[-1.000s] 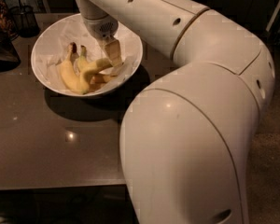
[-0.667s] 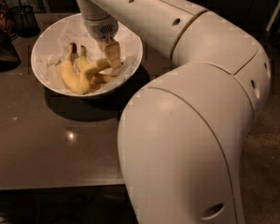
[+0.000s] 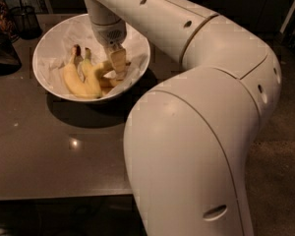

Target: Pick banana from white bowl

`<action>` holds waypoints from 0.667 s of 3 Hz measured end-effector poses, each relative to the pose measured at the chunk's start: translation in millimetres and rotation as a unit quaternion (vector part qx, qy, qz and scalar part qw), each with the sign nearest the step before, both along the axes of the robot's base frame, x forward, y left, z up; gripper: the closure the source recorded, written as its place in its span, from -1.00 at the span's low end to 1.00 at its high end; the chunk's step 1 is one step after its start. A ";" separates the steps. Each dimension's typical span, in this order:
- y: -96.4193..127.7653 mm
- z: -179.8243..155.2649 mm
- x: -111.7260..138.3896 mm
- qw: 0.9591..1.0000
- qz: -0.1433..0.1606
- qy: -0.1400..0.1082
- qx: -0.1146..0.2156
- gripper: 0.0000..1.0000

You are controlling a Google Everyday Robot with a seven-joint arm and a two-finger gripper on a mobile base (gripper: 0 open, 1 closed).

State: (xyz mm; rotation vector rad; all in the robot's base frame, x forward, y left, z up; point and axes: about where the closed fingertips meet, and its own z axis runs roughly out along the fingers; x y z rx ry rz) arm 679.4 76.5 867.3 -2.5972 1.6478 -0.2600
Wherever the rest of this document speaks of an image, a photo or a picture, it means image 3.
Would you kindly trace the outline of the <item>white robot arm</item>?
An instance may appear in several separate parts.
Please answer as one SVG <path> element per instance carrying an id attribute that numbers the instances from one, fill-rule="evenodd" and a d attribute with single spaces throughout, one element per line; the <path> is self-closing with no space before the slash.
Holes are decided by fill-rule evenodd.
<path id="1" fill-rule="evenodd" d="M 272 49 L 187 0 L 85 1 L 95 29 L 118 16 L 180 65 L 125 125 L 125 164 L 147 236 L 254 236 L 245 164 L 280 96 Z"/>

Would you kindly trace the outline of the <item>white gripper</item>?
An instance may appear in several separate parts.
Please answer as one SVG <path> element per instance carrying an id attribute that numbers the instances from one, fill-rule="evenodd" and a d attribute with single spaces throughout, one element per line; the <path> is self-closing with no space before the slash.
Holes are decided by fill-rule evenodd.
<path id="1" fill-rule="evenodd" d="M 111 63 L 117 80 L 126 76 L 126 49 L 121 45 L 127 36 L 126 23 L 119 20 L 110 25 L 91 23 L 96 40 L 105 48 L 107 59 Z"/>

